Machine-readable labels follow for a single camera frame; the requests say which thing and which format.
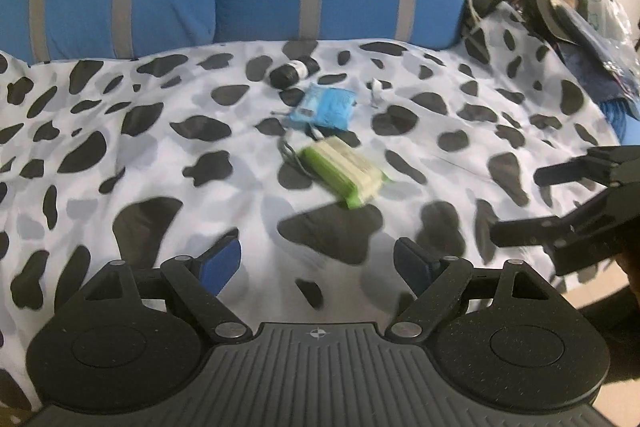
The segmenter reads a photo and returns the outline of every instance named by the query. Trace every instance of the blue packet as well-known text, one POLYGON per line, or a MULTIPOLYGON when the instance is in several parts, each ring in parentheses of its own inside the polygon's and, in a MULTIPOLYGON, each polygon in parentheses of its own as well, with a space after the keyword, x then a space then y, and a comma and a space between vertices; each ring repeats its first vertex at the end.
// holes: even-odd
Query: blue packet
POLYGON ((355 99, 353 91, 312 84, 302 102, 289 114, 289 121, 293 124, 309 123, 346 131, 355 99))

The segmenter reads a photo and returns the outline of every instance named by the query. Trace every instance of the metal screw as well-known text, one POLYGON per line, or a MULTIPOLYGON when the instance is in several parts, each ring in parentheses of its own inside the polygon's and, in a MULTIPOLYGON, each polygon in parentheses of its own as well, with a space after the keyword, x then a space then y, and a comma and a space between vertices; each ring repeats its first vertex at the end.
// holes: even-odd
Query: metal screw
POLYGON ((422 328, 412 322, 396 322, 391 332, 401 339, 413 339, 422 333, 422 328))
POLYGON ((246 333, 246 326, 237 322, 223 322, 216 326, 215 332, 223 339, 237 339, 246 333))

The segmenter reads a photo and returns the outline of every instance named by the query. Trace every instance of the gray ribbed plate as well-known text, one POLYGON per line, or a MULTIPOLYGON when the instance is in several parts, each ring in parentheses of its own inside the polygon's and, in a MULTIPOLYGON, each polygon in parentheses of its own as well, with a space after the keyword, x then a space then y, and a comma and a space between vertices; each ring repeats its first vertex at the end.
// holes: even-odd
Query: gray ribbed plate
POLYGON ((478 405, 442 380, 425 352, 370 324, 265 324, 220 346, 170 399, 132 413, 47 407, 29 427, 612 427, 587 405, 518 415, 478 405))

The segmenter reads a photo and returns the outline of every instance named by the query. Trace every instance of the cow print bed sheet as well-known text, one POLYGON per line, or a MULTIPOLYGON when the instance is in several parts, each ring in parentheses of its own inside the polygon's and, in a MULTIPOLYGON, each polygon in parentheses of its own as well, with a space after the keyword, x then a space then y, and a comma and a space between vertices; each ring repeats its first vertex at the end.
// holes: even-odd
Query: cow print bed sheet
POLYGON ((496 250, 488 227, 593 196, 593 183, 539 190, 532 175, 617 144, 613 131, 509 7, 473 36, 442 52, 236 42, 32 68, 0 54, 0 401, 39 406, 26 346, 105 262, 197 256, 233 227, 242 266, 220 298, 253 328, 384 327, 414 298, 393 270, 401 236, 476 266, 521 257, 559 286, 594 277, 555 279, 540 248, 496 250), (279 114, 308 84, 278 92, 265 76, 302 54, 318 60, 318 84, 357 93, 340 136, 393 180, 364 208, 346 210, 278 153, 279 114), (372 104, 373 77, 383 89, 372 104))

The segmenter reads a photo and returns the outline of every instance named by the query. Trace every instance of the crosshair logo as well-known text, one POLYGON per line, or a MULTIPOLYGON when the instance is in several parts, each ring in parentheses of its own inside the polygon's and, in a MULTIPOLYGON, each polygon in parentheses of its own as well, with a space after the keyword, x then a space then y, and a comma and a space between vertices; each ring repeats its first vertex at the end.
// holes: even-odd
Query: crosshair logo
POLYGON ((327 336, 329 333, 321 328, 316 328, 315 330, 311 330, 309 334, 315 339, 321 339, 322 337, 327 336))

